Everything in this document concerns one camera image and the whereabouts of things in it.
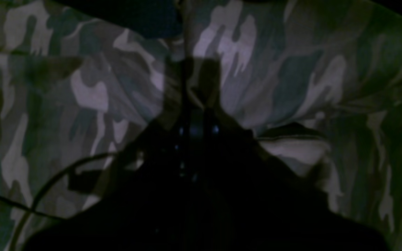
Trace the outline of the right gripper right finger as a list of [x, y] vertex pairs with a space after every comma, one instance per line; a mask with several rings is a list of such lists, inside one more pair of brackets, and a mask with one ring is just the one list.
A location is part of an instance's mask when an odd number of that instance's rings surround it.
[[209, 247], [227, 251], [388, 251], [375, 229], [333, 213], [322, 167], [297, 175], [220, 106], [218, 60], [187, 60], [187, 167], [208, 210]]

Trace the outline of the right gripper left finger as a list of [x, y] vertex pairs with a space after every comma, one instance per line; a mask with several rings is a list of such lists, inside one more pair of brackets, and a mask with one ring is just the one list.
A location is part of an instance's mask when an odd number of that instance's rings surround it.
[[190, 194], [193, 60], [178, 65], [181, 107], [163, 110], [123, 151], [113, 154], [113, 190], [70, 219], [31, 236], [24, 251], [179, 251]]

